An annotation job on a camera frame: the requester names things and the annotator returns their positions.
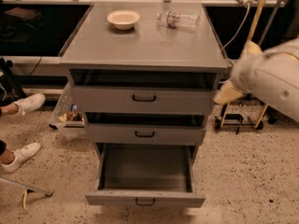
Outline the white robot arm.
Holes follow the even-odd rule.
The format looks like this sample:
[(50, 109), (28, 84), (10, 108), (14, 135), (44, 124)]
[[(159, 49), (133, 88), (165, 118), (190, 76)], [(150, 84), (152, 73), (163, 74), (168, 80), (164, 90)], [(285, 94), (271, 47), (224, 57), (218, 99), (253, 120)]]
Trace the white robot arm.
[(249, 93), (299, 121), (298, 38), (266, 50), (252, 41), (245, 43), (230, 80), (221, 86), (214, 102), (227, 105)]

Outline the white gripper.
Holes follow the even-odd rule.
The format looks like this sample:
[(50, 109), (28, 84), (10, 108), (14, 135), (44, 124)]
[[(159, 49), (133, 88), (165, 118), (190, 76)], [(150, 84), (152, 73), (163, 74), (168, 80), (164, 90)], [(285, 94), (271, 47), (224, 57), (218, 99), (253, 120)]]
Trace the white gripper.
[(245, 95), (258, 94), (263, 89), (262, 79), (257, 75), (263, 62), (259, 45), (247, 40), (241, 52), (241, 60), (233, 68), (231, 81), (227, 81), (217, 90), (213, 101), (218, 105), (227, 105)]

